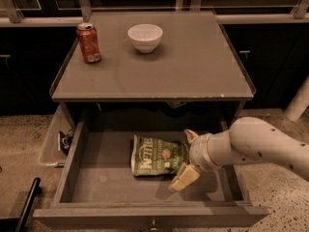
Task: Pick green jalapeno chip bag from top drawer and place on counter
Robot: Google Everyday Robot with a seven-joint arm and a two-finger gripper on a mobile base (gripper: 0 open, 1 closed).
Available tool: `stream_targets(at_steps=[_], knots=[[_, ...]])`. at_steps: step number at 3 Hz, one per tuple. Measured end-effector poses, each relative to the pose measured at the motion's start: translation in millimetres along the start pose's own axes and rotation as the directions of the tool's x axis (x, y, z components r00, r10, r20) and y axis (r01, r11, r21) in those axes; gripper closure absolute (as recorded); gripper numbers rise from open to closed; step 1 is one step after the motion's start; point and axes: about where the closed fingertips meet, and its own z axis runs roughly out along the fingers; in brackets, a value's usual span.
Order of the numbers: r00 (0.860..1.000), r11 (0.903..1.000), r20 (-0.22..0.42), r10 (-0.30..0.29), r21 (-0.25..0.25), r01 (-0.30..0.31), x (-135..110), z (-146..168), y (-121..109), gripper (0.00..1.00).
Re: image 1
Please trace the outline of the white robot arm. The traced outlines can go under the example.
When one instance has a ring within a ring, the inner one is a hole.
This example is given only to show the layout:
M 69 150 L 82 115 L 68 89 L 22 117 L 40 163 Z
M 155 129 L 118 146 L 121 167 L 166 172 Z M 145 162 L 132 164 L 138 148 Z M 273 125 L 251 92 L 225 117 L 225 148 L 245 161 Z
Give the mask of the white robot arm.
M 295 140 L 256 117 L 238 118 L 228 130 L 199 135 L 185 130 L 189 163 L 183 163 L 171 182 L 171 191 L 181 191 L 203 172 L 225 165 L 270 162 L 309 180 L 309 145 Z

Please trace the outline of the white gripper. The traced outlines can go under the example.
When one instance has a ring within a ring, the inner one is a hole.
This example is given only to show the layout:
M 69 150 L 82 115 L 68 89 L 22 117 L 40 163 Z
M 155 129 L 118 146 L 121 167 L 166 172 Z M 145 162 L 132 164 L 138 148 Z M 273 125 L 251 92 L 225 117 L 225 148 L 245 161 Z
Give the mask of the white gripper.
M 169 186 L 169 190 L 172 192 L 181 191 L 194 183 L 201 176 L 201 171 L 218 170 L 221 168 L 220 165 L 211 159 L 208 151 L 211 133 L 198 135 L 195 131 L 189 129 L 183 132 L 190 144 L 189 160 L 192 164 L 182 164 Z

